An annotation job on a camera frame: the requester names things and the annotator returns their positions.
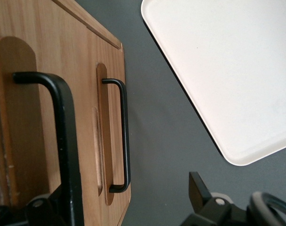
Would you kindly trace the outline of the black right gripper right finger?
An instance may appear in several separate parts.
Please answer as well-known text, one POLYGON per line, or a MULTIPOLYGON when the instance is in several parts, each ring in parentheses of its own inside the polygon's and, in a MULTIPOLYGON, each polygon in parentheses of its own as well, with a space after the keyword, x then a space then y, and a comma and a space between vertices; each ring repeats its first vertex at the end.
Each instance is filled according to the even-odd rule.
POLYGON ((189 173, 188 195, 194 213, 183 226, 250 226, 246 210, 225 194, 210 192, 198 172, 189 173))

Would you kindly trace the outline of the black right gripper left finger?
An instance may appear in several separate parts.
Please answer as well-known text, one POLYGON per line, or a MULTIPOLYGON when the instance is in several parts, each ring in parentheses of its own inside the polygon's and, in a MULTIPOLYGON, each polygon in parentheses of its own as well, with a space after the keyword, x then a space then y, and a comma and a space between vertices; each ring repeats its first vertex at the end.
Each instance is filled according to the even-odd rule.
POLYGON ((21 209, 0 205, 0 226, 66 226, 61 216, 61 187, 39 195, 21 209))

